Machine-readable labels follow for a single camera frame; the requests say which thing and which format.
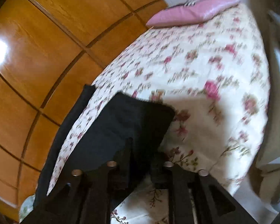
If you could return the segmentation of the black pants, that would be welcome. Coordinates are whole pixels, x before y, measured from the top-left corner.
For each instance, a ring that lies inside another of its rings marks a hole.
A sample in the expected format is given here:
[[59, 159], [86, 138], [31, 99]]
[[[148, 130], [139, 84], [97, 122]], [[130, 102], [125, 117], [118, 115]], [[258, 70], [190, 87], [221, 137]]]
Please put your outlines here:
[[[62, 145], [75, 121], [86, 111], [89, 100], [94, 98], [96, 87], [86, 84], [78, 100], [65, 117], [50, 147], [46, 162], [40, 173], [35, 192], [36, 207], [46, 198], [55, 164], [59, 160]], [[131, 146], [130, 183], [135, 188], [149, 172], [149, 167], [173, 121], [175, 112], [162, 103], [137, 100], [117, 93], [103, 107], [98, 117], [76, 146], [70, 140], [70, 156], [67, 157], [57, 185], [64, 183], [72, 170], [90, 171], [109, 160], [123, 159], [121, 151]]]

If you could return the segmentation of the orange wooden wardrobe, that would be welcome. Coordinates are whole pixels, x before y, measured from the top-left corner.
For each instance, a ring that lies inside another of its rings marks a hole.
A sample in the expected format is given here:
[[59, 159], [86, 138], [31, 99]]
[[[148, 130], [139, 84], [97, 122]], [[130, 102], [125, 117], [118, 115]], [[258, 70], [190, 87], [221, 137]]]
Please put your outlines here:
[[164, 0], [2, 0], [0, 211], [34, 193], [60, 124], [90, 84], [147, 29]]

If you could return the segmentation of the floral white bedspread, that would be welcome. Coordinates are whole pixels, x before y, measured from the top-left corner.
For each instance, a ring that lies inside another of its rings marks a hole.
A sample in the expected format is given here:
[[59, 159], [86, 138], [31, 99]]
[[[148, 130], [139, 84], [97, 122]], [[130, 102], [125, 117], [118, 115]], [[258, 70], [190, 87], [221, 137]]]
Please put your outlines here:
[[100, 112], [121, 92], [173, 107], [162, 151], [185, 170], [209, 171], [236, 193], [262, 144], [270, 95], [262, 36], [245, 4], [202, 24], [149, 29], [93, 84], [94, 95], [58, 151], [49, 190]]

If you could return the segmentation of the pink pillow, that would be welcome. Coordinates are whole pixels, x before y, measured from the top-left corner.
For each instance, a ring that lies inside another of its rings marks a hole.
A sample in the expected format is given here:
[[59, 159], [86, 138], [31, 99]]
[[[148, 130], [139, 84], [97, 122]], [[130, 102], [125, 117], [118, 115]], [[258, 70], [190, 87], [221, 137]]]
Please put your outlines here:
[[190, 0], [159, 11], [148, 20], [146, 25], [171, 27], [199, 24], [239, 3], [240, 0]]

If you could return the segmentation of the light blue floral pillow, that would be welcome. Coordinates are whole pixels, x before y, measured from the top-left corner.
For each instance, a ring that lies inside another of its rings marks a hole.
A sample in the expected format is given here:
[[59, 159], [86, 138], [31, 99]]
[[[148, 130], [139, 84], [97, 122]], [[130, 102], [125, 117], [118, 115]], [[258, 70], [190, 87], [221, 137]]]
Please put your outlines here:
[[34, 195], [30, 195], [29, 197], [27, 197], [25, 199], [25, 201], [22, 203], [19, 212], [18, 212], [18, 216], [19, 216], [19, 223], [21, 223], [23, 221], [23, 219], [31, 212], [33, 211], [34, 204], [35, 201], [35, 194]]

